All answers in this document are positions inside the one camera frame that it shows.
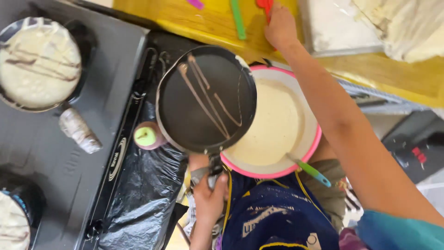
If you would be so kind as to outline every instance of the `wooden countertop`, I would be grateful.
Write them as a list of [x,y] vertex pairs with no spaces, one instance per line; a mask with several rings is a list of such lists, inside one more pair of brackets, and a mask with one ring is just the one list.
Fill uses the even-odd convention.
[[[248,62],[262,58],[284,62],[279,52],[266,41],[265,15],[255,0],[239,0],[247,39],[237,38],[229,0],[202,0],[198,10],[187,0],[114,0],[113,8],[150,19],[163,29],[230,49]],[[298,35],[303,41],[302,21],[297,1],[281,0],[297,20]],[[444,58],[407,64],[391,60],[384,53],[320,58],[334,76],[352,83],[395,94],[430,107],[444,107]]]

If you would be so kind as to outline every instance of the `red spatula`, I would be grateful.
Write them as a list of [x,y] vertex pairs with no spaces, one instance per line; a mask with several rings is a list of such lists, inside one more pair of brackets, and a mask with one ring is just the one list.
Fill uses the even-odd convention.
[[270,10],[273,6],[273,0],[256,0],[256,4],[265,9],[265,15],[267,16],[267,22],[270,23]]

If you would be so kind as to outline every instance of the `person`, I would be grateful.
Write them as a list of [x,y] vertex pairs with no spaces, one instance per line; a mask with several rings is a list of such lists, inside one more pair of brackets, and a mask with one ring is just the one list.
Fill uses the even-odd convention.
[[[258,181],[234,171],[221,175],[212,191],[208,174],[202,174],[193,191],[190,249],[211,249],[212,229],[224,213],[222,244],[216,247],[223,250],[444,249],[444,217],[392,158],[352,98],[298,41],[290,11],[275,1],[270,15],[265,36],[290,65],[323,131],[310,162],[324,173],[333,170],[326,177],[337,180],[332,187],[337,190],[342,166],[364,215],[339,235],[345,205],[332,201],[345,202],[340,192],[316,195],[297,173]],[[207,164],[205,156],[190,156],[191,170]]]

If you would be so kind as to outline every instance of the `sleeve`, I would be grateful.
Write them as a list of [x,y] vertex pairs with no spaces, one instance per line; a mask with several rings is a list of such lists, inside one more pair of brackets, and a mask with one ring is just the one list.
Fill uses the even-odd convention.
[[444,249],[444,228],[421,220],[366,210],[356,230],[370,249]]

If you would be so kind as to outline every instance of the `frying pan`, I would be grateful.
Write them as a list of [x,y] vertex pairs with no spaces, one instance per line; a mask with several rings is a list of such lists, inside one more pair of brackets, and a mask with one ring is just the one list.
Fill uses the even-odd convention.
[[[71,39],[70,43],[73,44],[73,49],[75,50],[74,53],[77,54],[78,58],[81,58],[80,50],[78,45],[75,42],[75,39],[72,37],[72,35],[69,33],[69,31],[62,25],[58,24],[57,22],[54,22],[50,19],[42,18],[42,17],[28,17],[22,20],[19,20],[17,22],[14,22],[4,28],[0,32],[0,50],[12,50],[10,48],[10,45],[8,44],[8,41],[17,34],[22,29],[28,29],[28,28],[36,28],[38,25],[41,25],[42,27],[48,27],[53,28],[53,25],[57,27],[56,33],[61,32],[63,34],[68,34],[69,38]],[[33,65],[32,61],[33,59],[39,59],[39,60],[51,60],[49,57],[44,57],[42,55],[32,55],[27,54],[27,56],[30,58],[28,62],[31,62],[30,65]],[[13,63],[14,65],[20,66],[25,65],[28,62],[24,62],[22,59],[16,60],[17,62]],[[75,86],[72,88],[71,92],[66,93],[66,96],[63,98],[63,101],[59,101],[53,104],[50,104],[48,106],[44,107],[27,107],[16,100],[14,98],[8,96],[7,91],[3,88],[2,83],[0,82],[0,99],[2,99],[3,102],[5,102],[7,105],[25,112],[31,112],[31,113],[38,113],[38,112],[44,112],[51,109],[54,109],[56,107],[62,106],[63,113],[60,117],[60,127],[63,130],[63,132],[68,136],[73,138],[76,143],[84,149],[87,153],[93,153],[102,148],[102,145],[100,141],[97,139],[97,137],[94,135],[94,133],[88,128],[86,125],[85,120],[79,115],[79,113],[73,109],[69,103],[68,99],[71,99],[71,94],[74,91],[78,91],[76,88],[79,84],[79,80],[82,74],[82,63],[81,61],[73,65],[76,69],[78,69],[78,72],[74,77],[72,77],[70,80],[67,81],[73,81],[75,82]]]
[[[202,84],[208,98],[199,85],[199,74],[193,71],[190,55],[207,80],[207,86]],[[195,93],[181,73],[184,65]],[[215,95],[237,124],[226,114]],[[228,136],[218,129],[198,99],[214,121],[224,124]],[[160,81],[156,93],[157,122],[163,135],[176,148],[215,156],[245,135],[253,122],[256,103],[256,85],[244,60],[222,47],[205,45],[185,53]]]

